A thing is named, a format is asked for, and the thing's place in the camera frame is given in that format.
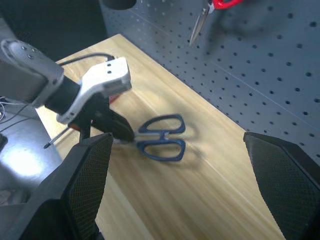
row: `scissor blade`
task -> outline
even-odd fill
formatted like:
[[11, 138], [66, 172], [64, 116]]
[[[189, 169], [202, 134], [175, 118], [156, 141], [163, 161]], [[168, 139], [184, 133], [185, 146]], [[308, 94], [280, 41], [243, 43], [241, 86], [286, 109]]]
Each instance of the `scissor blade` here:
[[191, 46], [195, 42], [199, 33], [202, 31], [202, 28], [205, 25], [208, 14], [209, 14], [209, 8], [208, 7], [203, 8], [200, 15], [196, 19], [195, 26], [192, 30], [192, 34], [190, 37], [189, 46]]

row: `blue scissor handle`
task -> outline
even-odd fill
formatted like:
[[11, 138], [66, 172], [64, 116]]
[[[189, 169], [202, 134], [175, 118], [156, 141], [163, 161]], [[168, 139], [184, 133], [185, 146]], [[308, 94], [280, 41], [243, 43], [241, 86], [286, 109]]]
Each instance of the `blue scissor handle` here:
[[[148, 129], [148, 126], [161, 120], [168, 120], [168, 119], [177, 119], [180, 121], [180, 126], [176, 129]], [[172, 115], [163, 115], [158, 116], [155, 118], [152, 118], [148, 121], [146, 121], [139, 129], [138, 132], [140, 134], [148, 134], [148, 133], [157, 133], [159, 134], [159, 139], [156, 140], [145, 140], [145, 141], [138, 141], [136, 143], [137, 148], [147, 157], [157, 160], [157, 161], [169, 161], [169, 162], [176, 162], [180, 161], [185, 153], [186, 150], [186, 143], [182, 139], [167, 139], [166, 135], [168, 134], [181, 134], [186, 130], [186, 125], [184, 122], [184, 119], [180, 114], [172, 114]], [[155, 156], [147, 153], [145, 151], [145, 148], [147, 146], [154, 146], [154, 145], [170, 145], [170, 144], [176, 144], [181, 147], [181, 151], [177, 156], [174, 157], [161, 157], [161, 156]]]
[[[180, 121], [181, 125], [176, 129], [148, 129], [148, 126], [161, 120], [168, 119], [177, 119]], [[139, 129], [138, 132], [141, 134], [144, 133], [158, 133], [160, 134], [160, 138], [162, 138], [163, 134], [182, 134], [186, 130], [185, 121], [180, 114], [172, 114], [172, 115], [163, 115], [152, 118], [146, 121]]]
[[[147, 153], [145, 148], [147, 146], [154, 146], [154, 145], [170, 145], [170, 144], [177, 144], [181, 147], [181, 151], [177, 156], [173, 157], [162, 157], [162, 156], [155, 156]], [[186, 150], [186, 143], [181, 139], [159, 139], [159, 140], [146, 140], [146, 141], [138, 141], [136, 143], [137, 148], [148, 158], [151, 158], [156, 161], [162, 162], [177, 162], [180, 161], [185, 153]]]

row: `blue scissors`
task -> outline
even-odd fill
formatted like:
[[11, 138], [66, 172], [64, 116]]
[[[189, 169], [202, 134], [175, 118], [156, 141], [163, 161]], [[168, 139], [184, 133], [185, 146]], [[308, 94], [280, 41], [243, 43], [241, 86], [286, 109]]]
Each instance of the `blue scissors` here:
[[[162, 120], [168, 120], [168, 119], [178, 120], [180, 122], [180, 126], [176, 129], [148, 129], [148, 127], [151, 124], [158, 121], [162, 121]], [[181, 134], [185, 130], [186, 130], [186, 125], [185, 125], [184, 119], [180, 114], [158, 116], [146, 121], [138, 129], [138, 132], [135, 134], [135, 137], [159, 136], [159, 138], [152, 139], [152, 140], [141, 140], [141, 141], [136, 140], [135, 143], [137, 148], [150, 159], [153, 159], [156, 161], [162, 161], [162, 162], [178, 162], [184, 156], [184, 153], [186, 150], [186, 142], [182, 139], [177, 139], [177, 138], [169, 139], [167, 138], [167, 136], [169, 134]], [[146, 152], [146, 147], [156, 146], [156, 145], [178, 145], [180, 146], [180, 153], [174, 157], [162, 157], [162, 156], [152, 155]]]

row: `gray floor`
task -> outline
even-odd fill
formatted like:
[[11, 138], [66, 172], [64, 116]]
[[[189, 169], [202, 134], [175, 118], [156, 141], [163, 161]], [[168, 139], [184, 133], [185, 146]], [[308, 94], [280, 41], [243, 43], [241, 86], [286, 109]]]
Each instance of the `gray floor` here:
[[[6, 118], [13, 116], [20, 108], [6, 105]], [[0, 153], [0, 191], [24, 189], [32, 193], [62, 162], [54, 146], [43, 149], [50, 137], [32, 107], [28, 106], [9, 122], [0, 123], [0, 131], [25, 118], [33, 119], [17, 123], [2, 132], [8, 143]]]

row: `scissors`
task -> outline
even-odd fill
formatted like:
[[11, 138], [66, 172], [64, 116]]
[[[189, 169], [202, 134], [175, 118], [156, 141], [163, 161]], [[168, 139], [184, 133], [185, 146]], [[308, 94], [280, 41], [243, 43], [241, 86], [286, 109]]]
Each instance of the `scissors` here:
[[196, 19], [195, 26], [192, 30], [192, 34], [190, 37], [189, 46], [191, 46], [195, 42], [195, 40], [197, 39], [199, 33], [202, 31], [202, 28], [205, 25], [207, 16], [209, 14], [212, 14], [215, 9], [231, 8], [231, 7], [241, 3], [242, 1], [243, 0], [231, 0], [229, 2], [224, 2], [224, 0], [208, 0], [207, 6], [202, 8], [200, 15]]
[[[169, 120], [169, 119], [176, 119], [180, 122], [180, 126], [176, 129], [148, 129], [148, 127], [159, 121]], [[136, 132], [134, 143], [136, 147], [142, 152], [145, 156], [150, 159], [161, 161], [161, 162], [178, 162], [180, 161], [185, 153], [186, 150], [186, 142], [182, 139], [178, 138], [168, 138], [169, 134], [181, 134], [186, 130], [186, 125], [184, 119], [180, 114], [172, 114], [172, 115], [163, 115], [152, 118], [146, 121]], [[157, 136], [158, 139], [151, 139], [151, 140], [136, 140], [137, 137], [149, 137], [149, 136]], [[173, 157], [162, 157], [157, 155], [152, 155], [146, 152], [146, 148], [148, 146], [157, 146], [157, 145], [178, 145], [180, 148], [180, 152]]]

